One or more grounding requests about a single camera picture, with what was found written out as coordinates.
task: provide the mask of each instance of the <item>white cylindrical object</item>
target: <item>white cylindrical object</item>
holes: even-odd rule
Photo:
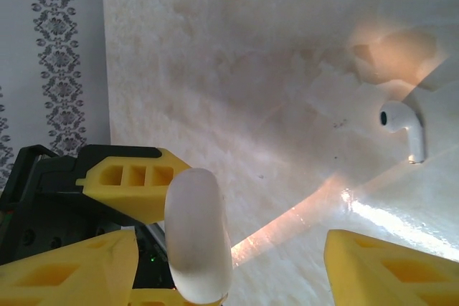
[[[195,304],[223,299],[232,281],[232,258],[224,199],[214,174],[203,168],[180,173],[169,185],[164,214],[177,290]]]
[[[424,129],[412,108],[402,102],[389,101],[379,111],[381,125],[390,133],[406,129],[411,164],[419,164],[425,160]]]

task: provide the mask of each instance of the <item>yellow 3d-printed part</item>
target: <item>yellow 3d-printed part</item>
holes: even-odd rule
[[[207,304],[206,306],[220,306],[224,300]],[[187,302],[178,290],[132,290],[128,306],[195,306]]]
[[[77,185],[83,186],[85,195],[144,224],[162,221],[172,178],[190,166],[169,151],[159,150],[160,158],[108,157]]]
[[[349,231],[328,232],[336,306],[459,305],[459,263]]]
[[[0,266],[1,306],[126,306],[138,263],[133,231],[114,231]]]

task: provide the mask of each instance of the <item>white marble tabletop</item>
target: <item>white marble tabletop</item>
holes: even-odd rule
[[[104,0],[112,142],[216,174],[226,305],[332,305],[329,229],[459,260],[459,0]],[[427,160],[379,124],[404,100]]]

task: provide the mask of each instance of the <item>damask pattern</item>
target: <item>damask pattern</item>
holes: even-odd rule
[[[3,98],[3,92],[0,86],[0,98]],[[5,106],[0,104],[0,191],[3,191],[8,180],[9,173],[13,167],[13,148],[8,146],[11,140],[6,134],[8,130],[8,119],[2,116]]]
[[[74,0],[36,0],[32,11],[37,13],[34,29],[40,33],[36,40],[42,52],[38,54],[39,64],[44,70],[43,95],[47,97],[44,104],[49,110],[47,124],[50,148],[60,155],[75,156],[86,144],[86,128],[83,125],[85,113],[82,110],[82,84],[79,81],[81,72],[80,56],[77,53],[77,23],[73,19]]]

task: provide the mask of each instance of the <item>white plastic cylinder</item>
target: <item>white plastic cylinder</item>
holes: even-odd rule
[[[402,102],[389,101],[384,104],[379,112],[379,119],[383,128],[390,133],[406,129],[411,164],[419,164],[425,160],[424,129],[419,118],[412,108]]]
[[[213,173],[191,168],[166,195],[164,232],[171,275],[189,302],[223,299],[232,281],[231,245],[223,195]]]

